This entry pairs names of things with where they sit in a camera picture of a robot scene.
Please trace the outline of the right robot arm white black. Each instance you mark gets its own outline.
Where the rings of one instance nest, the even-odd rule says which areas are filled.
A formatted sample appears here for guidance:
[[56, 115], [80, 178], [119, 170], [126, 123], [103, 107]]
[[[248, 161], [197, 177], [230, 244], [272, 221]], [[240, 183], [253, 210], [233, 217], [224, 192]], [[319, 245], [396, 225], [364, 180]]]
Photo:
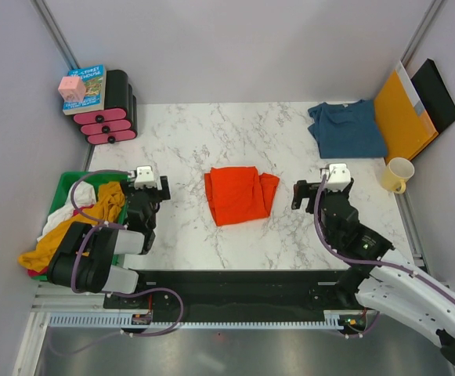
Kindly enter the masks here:
[[337, 303], [347, 309], [359, 303], [414, 329], [455, 366], [455, 292], [359, 221], [349, 203], [350, 185], [333, 191], [326, 184], [297, 181], [291, 207], [308, 201], [320, 242], [348, 265], [335, 288]]

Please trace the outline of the orange t shirt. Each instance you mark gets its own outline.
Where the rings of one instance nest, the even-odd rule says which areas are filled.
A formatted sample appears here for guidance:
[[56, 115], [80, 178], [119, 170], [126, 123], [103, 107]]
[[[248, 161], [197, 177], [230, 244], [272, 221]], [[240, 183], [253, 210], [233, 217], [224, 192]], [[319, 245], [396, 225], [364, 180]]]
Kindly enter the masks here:
[[280, 178], [252, 167], [212, 168], [205, 193], [216, 226], [270, 217]]

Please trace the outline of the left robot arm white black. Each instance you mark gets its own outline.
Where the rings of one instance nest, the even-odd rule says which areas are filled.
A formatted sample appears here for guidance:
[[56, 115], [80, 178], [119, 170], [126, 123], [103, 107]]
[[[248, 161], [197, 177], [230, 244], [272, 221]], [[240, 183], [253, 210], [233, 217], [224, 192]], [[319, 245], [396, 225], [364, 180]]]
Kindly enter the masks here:
[[138, 273], [114, 265], [116, 255], [145, 255], [152, 248], [157, 213], [163, 201], [171, 199], [168, 177], [160, 182], [153, 173], [136, 169], [121, 182], [126, 200], [123, 224], [88, 215], [70, 200], [79, 215], [94, 221], [93, 226], [73, 222], [50, 261], [46, 276], [51, 284], [69, 287], [75, 293], [115, 293], [132, 308], [146, 304], [148, 289], [138, 282]]

